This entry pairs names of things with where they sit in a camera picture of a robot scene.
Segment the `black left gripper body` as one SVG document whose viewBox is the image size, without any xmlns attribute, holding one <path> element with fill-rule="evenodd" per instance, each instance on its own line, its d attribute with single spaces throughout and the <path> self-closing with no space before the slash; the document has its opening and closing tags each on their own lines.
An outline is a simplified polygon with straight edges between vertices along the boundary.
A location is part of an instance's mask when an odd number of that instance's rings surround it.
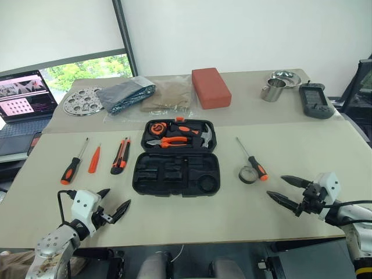
<svg viewBox="0 0 372 279">
<path fill-rule="evenodd" d="M 97 207 L 97 210 L 93 212 L 91 216 L 91 221 L 95 227 L 96 230 L 104 226 L 106 223 L 112 223 L 113 218 L 112 216 L 106 214 L 103 212 L 104 208 L 101 206 Z"/>
</svg>

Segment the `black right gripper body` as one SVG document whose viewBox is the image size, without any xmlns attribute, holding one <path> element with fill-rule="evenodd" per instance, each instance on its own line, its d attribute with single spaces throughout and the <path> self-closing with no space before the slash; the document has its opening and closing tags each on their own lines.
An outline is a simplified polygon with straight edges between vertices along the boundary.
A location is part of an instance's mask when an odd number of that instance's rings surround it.
<svg viewBox="0 0 372 279">
<path fill-rule="evenodd" d="M 299 217 L 302 212 L 320 214 L 324 206 L 325 189 L 318 184 L 309 183 L 302 193 L 303 200 L 294 211 Z"/>
</svg>

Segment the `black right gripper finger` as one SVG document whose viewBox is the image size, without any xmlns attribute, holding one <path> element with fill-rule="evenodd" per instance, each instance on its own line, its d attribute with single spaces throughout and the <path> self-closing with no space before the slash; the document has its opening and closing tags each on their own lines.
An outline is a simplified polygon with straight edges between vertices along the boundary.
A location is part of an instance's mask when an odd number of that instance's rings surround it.
<svg viewBox="0 0 372 279">
<path fill-rule="evenodd" d="M 300 209 L 300 204 L 290 200 L 287 196 L 284 196 L 280 194 L 279 192 L 274 192 L 274 191 L 266 191 L 266 193 L 272 200 L 274 200 L 279 205 L 289 209 L 294 214 L 302 213 L 302 210 Z"/>
<path fill-rule="evenodd" d="M 297 188 L 307 189 L 310 185 L 313 184 L 312 181 L 305 180 L 303 178 L 296 177 L 296 176 L 285 175 L 285 176 L 281 176 L 281 178 L 288 184 L 294 187 L 297 187 Z"/>
</svg>

